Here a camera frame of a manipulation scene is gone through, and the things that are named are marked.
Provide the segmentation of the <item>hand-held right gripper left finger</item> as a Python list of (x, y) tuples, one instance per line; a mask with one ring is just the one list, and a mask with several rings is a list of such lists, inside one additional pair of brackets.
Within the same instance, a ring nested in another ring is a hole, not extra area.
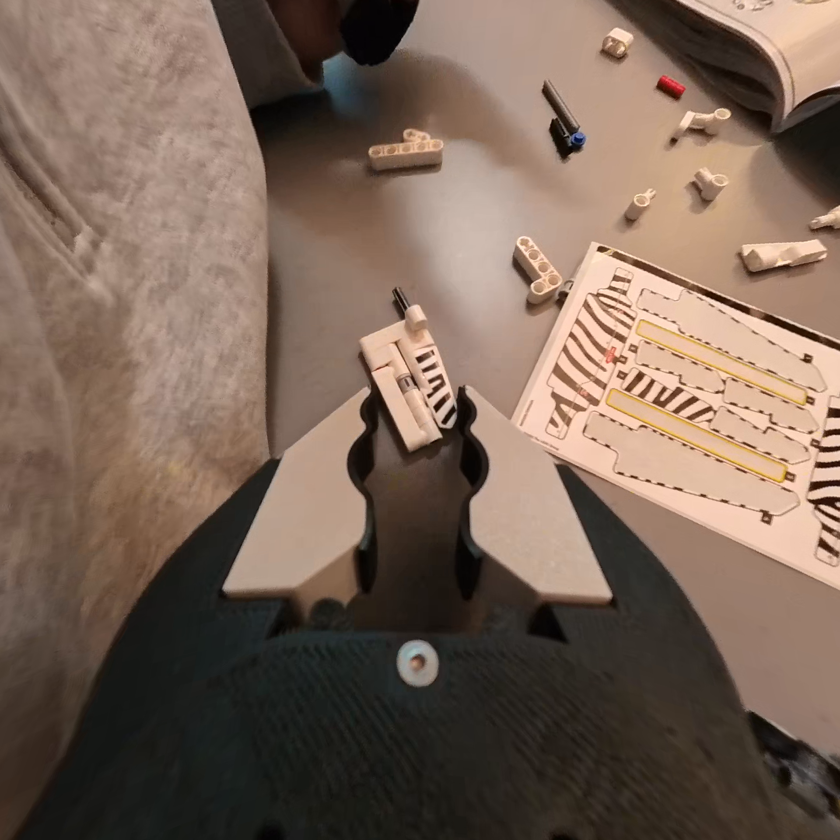
[(223, 585), (231, 599), (352, 601), (377, 572), (375, 395), (365, 387), (290, 446)]

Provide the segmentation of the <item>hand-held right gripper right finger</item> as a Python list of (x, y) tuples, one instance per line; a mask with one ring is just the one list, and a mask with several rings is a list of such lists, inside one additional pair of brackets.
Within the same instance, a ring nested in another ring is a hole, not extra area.
[(552, 458), (470, 386), (458, 390), (456, 580), (466, 601), (604, 606), (613, 592)]

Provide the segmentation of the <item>white zebra-striped lego sub-assembly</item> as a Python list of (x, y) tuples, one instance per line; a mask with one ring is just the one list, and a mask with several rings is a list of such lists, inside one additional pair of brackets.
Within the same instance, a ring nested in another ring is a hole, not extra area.
[(407, 452), (455, 426), (455, 390), (424, 310), (392, 290), (402, 319), (360, 339), (360, 351)]

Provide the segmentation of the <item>person's left forearm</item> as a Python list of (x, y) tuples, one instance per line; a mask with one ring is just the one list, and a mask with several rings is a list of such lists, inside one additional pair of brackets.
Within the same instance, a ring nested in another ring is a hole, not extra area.
[(213, 1), (213, 11), (248, 110), (323, 89), (322, 66), (309, 76), (267, 1)]

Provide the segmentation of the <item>white angled lego beam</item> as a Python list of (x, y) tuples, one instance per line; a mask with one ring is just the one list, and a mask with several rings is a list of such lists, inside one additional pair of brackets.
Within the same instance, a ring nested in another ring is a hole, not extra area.
[(574, 281), (564, 280), (550, 260), (529, 236), (520, 236), (512, 252), (512, 261), (529, 281), (527, 304), (537, 307), (545, 302), (563, 300), (571, 293)]
[(395, 172), (440, 166), (445, 142), (420, 129), (405, 129), (402, 139), (376, 144), (368, 150), (373, 172)]

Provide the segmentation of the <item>black lego axle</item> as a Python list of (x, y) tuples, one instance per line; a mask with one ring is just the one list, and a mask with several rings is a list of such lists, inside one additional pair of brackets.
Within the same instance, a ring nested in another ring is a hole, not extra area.
[(557, 87), (550, 79), (545, 79), (542, 83), (542, 94), (554, 111), (557, 119), (563, 125), (568, 134), (579, 132), (580, 123), (573, 115), (568, 104), (563, 100)]

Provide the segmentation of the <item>black lego connector blue pin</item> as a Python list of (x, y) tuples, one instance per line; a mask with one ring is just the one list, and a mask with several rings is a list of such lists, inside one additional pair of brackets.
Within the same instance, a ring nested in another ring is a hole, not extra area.
[(549, 134), (556, 151), (563, 160), (582, 151), (586, 143), (586, 136), (582, 131), (568, 131), (557, 117), (554, 117), (549, 123)]

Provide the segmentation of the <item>lego instruction booklet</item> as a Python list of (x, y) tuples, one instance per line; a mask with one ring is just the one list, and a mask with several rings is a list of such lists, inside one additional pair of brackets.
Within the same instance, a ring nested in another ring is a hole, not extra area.
[(651, 38), (781, 133), (839, 102), (839, 2), (615, 2)]

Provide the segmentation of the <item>white lego panel piece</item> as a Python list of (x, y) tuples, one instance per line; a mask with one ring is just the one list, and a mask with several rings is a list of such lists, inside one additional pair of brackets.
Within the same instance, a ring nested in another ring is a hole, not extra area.
[(806, 266), (827, 256), (827, 248), (815, 238), (806, 241), (743, 245), (740, 257), (752, 273), (779, 268)]

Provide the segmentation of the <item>zebra-striped sticker sheet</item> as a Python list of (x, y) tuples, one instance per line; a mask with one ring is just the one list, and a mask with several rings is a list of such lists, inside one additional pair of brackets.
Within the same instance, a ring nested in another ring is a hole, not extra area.
[(838, 339), (591, 242), (512, 422), (838, 589)]

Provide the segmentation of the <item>person's grey clothing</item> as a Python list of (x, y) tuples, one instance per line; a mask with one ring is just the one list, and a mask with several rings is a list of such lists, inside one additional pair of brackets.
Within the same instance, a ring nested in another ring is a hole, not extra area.
[(2, 838), (268, 455), (266, 177), (210, 2), (2, 2)]

